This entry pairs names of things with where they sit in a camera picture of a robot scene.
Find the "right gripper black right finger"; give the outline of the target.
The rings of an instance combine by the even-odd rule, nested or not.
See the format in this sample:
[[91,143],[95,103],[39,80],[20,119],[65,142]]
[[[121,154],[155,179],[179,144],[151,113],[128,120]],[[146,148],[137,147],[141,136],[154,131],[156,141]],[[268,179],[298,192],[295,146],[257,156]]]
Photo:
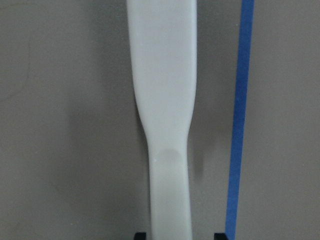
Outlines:
[[227,236],[224,232],[215,232],[214,240],[227,240]]

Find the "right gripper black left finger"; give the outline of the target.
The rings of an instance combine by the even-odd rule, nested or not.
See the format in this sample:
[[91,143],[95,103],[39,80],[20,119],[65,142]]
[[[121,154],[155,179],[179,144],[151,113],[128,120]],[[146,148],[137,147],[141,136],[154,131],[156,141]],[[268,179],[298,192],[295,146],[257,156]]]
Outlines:
[[147,240],[146,232],[136,232],[134,234],[133,240]]

